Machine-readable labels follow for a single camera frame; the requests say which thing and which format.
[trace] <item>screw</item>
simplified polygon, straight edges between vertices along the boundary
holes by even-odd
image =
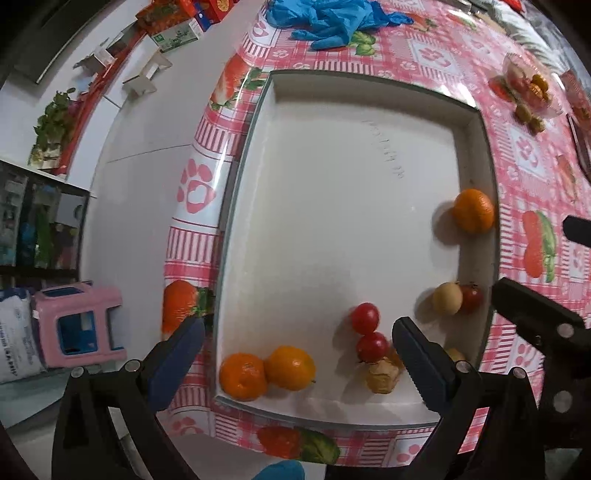
[[[573,404],[573,396],[566,390],[561,390],[554,396],[552,404],[558,413],[566,413]]]
[[[72,376],[72,378],[80,378],[83,373],[84,373],[84,367],[76,367],[74,370],[72,370],[70,375]]]
[[[472,370],[472,366],[465,360],[460,360],[458,363],[456,363],[456,370],[462,372],[463,374],[467,374],[470,370]]]
[[[137,372],[139,370],[139,368],[141,367],[141,363],[139,363],[139,360],[130,360],[129,362],[127,362],[125,364],[125,369],[128,372]]]
[[[525,370],[523,370],[521,367],[515,367],[513,369],[513,375],[516,376],[517,378],[527,377],[527,373],[525,373]]]
[[[574,335],[574,327],[569,323],[561,323],[556,331],[562,338],[571,338]]]

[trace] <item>pink checkered tablecloth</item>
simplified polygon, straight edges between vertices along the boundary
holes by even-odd
[[[491,143],[499,194],[501,277],[529,286],[587,317],[589,251],[562,235],[568,214],[591,217],[591,186],[578,163],[565,115],[546,121],[533,137],[513,116],[514,105],[489,86],[508,52],[531,58],[520,46],[473,18],[453,13],[435,0],[382,0],[386,12],[412,14],[414,25],[388,27],[374,34],[371,47],[313,51],[309,42],[290,39],[290,30],[267,24],[264,9],[244,36],[197,126],[192,155],[179,182],[165,264],[165,283],[177,279],[214,289],[223,232],[219,229],[225,192],[233,182],[255,103],[268,72],[318,69],[375,75],[413,83],[479,108]],[[240,78],[236,88],[234,80]],[[558,93],[563,109],[566,97]],[[205,191],[193,203],[190,194]],[[555,275],[532,278],[524,265],[527,247],[522,216],[541,212],[557,237]],[[495,315],[480,369],[504,373],[523,367],[537,397],[541,394],[543,357],[515,334],[515,326]],[[211,402],[208,392],[209,348],[204,348],[170,405],[170,434],[206,433],[234,445],[264,451],[257,431],[284,425]],[[486,417],[478,411],[462,451],[473,449]],[[323,430],[339,449],[338,465],[398,466],[410,463],[432,429],[363,432]]]

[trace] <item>cherry tomato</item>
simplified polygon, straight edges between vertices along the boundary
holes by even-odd
[[[379,310],[373,303],[365,302],[357,305],[350,317],[353,330],[361,335],[367,335],[378,328]]]
[[[462,291],[462,306],[460,311],[463,313],[472,313],[484,301],[484,294],[476,284],[460,285]]]
[[[359,339],[356,349],[359,360],[367,364],[374,364],[388,354],[390,344],[381,333],[371,332]]]

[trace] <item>white tray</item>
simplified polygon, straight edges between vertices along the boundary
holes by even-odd
[[[216,309],[215,400],[274,419],[381,430],[431,425],[408,373],[372,394],[346,315],[363,301],[379,331],[409,316],[430,340],[475,365],[485,346],[498,278],[498,228],[467,239],[449,206],[476,187],[497,204],[480,113],[420,87],[376,77],[272,72],[244,149],[223,251]],[[477,282],[486,302],[466,317],[437,319],[428,295],[445,281]],[[217,382],[225,357],[265,358],[303,348],[316,383],[275,387],[241,403]]]

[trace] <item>pink stool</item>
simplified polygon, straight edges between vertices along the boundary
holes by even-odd
[[[115,347],[112,340],[109,309],[122,303],[117,288],[73,283],[38,291],[33,300],[48,367],[79,367],[127,357],[125,349]]]

